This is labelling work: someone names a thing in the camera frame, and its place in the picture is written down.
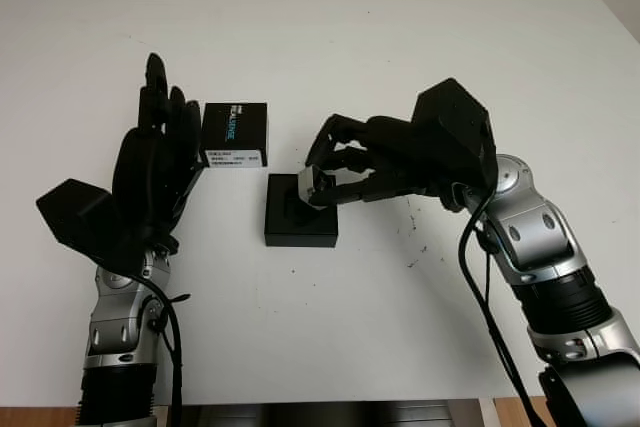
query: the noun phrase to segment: silver metal housing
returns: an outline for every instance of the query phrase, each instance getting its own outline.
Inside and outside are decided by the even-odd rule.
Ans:
[[[517,157],[500,154],[498,185],[483,222],[499,252],[494,256],[511,285],[545,282],[580,270],[587,264],[562,212],[542,197],[529,166]],[[480,199],[467,193],[473,210]]]
[[[170,275],[168,259],[147,251],[141,275],[164,289]],[[100,267],[96,287],[99,297],[91,314],[84,367],[157,363],[158,334],[148,323],[159,317],[161,305],[145,301],[151,291]]]
[[[566,334],[539,334],[529,327],[529,337],[540,358],[552,365],[622,353],[631,356],[640,368],[638,344],[622,314],[617,309],[611,310],[613,315],[610,319],[587,330]]]

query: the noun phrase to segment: black base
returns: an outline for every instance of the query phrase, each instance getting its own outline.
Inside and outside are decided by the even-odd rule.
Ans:
[[[302,202],[297,175],[269,174],[264,240],[270,247],[335,247],[338,209],[316,210]]]
[[[156,364],[85,369],[76,425],[102,425],[151,415]]]

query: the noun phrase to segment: robotic hand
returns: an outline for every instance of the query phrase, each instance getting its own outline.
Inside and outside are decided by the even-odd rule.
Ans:
[[[357,141],[336,150],[337,144]],[[333,115],[298,175],[300,198],[314,208],[410,193],[439,197],[471,212],[459,245],[465,279],[478,301],[500,359],[532,425],[535,413],[513,359],[467,265],[476,230],[522,304],[538,356],[539,379],[561,426],[640,425],[640,349],[601,290],[560,210],[534,188],[522,160],[496,155],[487,111],[453,79],[418,97],[410,122]],[[367,178],[332,187],[324,170],[347,168]],[[476,224],[480,222],[480,231]]]
[[[151,54],[138,125],[122,141],[113,193],[69,179],[36,202],[57,240],[98,264],[77,425],[156,425],[151,407],[160,336],[174,367],[172,425],[180,425],[182,352],[171,304],[187,296],[170,300],[163,289],[168,257],[178,251],[171,231],[204,167],[199,145],[198,103],[185,102],[177,87],[169,94],[162,60]]]

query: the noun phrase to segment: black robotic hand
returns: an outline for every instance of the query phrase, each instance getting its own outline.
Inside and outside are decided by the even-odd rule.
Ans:
[[[112,194],[68,179],[37,200],[59,242],[107,270],[137,272],[147,249],[175,254],[170,234],[204,164],[199,162],[200,107],[171,92],[162,60],[151,54],[140,89],[138,125],[125,135]]]
[[[336,150],[352,141],[362,148]],[[458,212],[464,207],[462,188],[490,192],[498,172],[489,114],[454,79],[421,93],[410,122],[332,115],[306,165],[299,176],[300,197],[316,208],[421,194],[439,197],[446,209]],[[373,172],[359,182],[331,187],[323,171],[341,168]]]

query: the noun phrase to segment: black cable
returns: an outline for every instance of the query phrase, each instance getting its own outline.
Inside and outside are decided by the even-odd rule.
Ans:
[[[515,362],[511,357],[509,348],[502,338],[502,334],[500,333],[500,329],[498,328],[498,325],[493,318],[493,314],[489,309],[489,305],[482,297],[482,293],[480,292],[478,285],[473,279],[473,276],[469,271],[469,266],[467,265],[467,244],[469,243],[471,232],[473,232],[476,224],[482,216],[482,213],[487,208],[487,205],[489,205],[491,200],[493,200],[494,194],[495,191],[492,191],[484,199],[482,199],[478,207],[471,214],[471,218],[467,222],[467,225],[465,225],[464,230],[462,231],[462,235],[460,236],[460,242],[458,243],[458,263],[460,264],[462,275],[467,281],[467,285],[471,289],[476,302],[480,306],[480,310],[482,311],[482,315],[484,316],[485,322],[487,323],[487,327],[489,329],[491,340],[493,341],[496,350],[498,351],[498,356],[500,357],[500,361],[502,362],[509,380],[511,380],[514,389],[516,390],[518,396],[520,397],[520,400],[522,401],[522,405],[524,406],[524,410],[527,413],[529,422],[533,427],[546,427],[545,423],[542,421],[542,419],[540,419],[535,409],[533,408],[533,405],[531,404],[531,399],[529,399],[527,390],[522,383],[520,373],[518,372],[518,368],[516,367]]]
[[[182,342],[180,339],[178,316],[176,315],[173,305],[171,305],[171,300],[169,300],[162,289],[155,283],[149,279],[145,279],[139,274],[131,274],[128,277],[139,284],[144,285],[147,289],[153,292],[162,303],[163,309],[169,317],[171,333],[173,334],[173,349],[169,350],[171,363],[173,364],[171,387],[171,426],[180,427],[180,422],[182,422]]]
[[[489,287],[491,285],[491,254],[485,252],[486,261],[484,266],[484,303],[489,307]]]

